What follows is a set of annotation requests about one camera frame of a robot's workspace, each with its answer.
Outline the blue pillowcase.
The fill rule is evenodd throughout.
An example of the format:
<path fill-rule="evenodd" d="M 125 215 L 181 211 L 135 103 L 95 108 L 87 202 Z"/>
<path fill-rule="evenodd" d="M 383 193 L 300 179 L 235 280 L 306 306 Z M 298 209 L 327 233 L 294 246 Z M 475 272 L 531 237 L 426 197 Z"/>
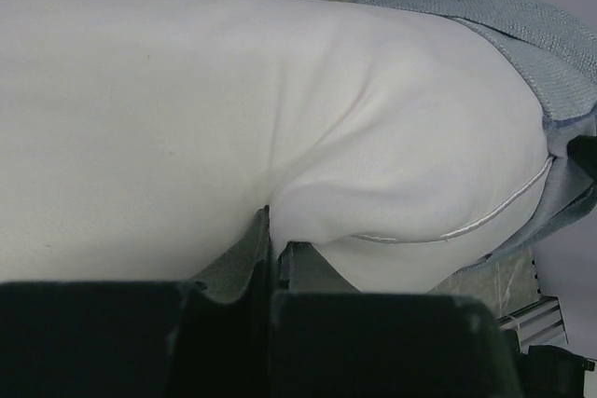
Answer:
<path fill-rule="evenodd" d="M 543 110 L 551 167 L 528 224 L 492 253 L 490 265 L 587 216 L 596 183 L 568 157 L 579 135 L 596 136 L 596 33 L 568 12 L 538 0 L 353 0 L 447 18 L 488 40 L 519 72 Z"/>

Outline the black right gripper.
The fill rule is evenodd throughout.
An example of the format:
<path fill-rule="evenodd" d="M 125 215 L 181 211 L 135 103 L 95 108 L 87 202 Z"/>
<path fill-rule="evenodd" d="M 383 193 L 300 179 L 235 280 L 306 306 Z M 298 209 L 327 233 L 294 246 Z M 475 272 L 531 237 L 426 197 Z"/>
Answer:
<path fill-rule="evenodd" d="M 568 157 L 586 173 L 589 178 L 597 182 L 597 137 L 579 135 L 567 145 Z"/>

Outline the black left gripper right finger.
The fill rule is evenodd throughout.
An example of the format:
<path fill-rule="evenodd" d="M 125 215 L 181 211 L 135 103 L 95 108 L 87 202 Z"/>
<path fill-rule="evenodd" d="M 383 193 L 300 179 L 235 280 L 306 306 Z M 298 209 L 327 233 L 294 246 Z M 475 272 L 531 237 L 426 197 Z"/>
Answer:
<path fill-rule="evenodd" d="M 321 256 L 291 243 L 271 298 L 273 397 L 518 397 L 497 321 L 478 300 L 314 285 Z"/>

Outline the white pillow insert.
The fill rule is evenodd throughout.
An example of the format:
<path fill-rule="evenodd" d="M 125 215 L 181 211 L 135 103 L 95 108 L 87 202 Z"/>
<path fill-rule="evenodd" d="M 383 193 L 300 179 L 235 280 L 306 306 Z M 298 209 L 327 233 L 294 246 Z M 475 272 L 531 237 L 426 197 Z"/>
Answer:
<path fill-rule="evenodd" d="M 535 214 L 539 101 L 438 16 L 1 0 L 1 278 L 182 280 L 270 210 L 355 289 L 424 293 Z"/>

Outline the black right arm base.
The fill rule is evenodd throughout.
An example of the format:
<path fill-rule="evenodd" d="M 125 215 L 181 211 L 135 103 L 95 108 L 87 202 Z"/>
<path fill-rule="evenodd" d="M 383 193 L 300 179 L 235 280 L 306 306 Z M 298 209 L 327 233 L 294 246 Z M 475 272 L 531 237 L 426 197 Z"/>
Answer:
<path fill-rule="evenodd" d="M 530 346 L 516 366 L 525 397 L 596 396 L 596 361 L 556 346 Z"/>

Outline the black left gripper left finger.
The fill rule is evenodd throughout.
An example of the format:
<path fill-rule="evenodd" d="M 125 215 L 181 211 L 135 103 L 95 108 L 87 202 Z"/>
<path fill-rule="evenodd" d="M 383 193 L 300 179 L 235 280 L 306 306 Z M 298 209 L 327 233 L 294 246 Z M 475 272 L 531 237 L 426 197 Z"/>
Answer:
<path fill-rule="evenodd" d="M 265 397 L 269 212 L 186 281 L 1 286 L 5 397 Z"/>

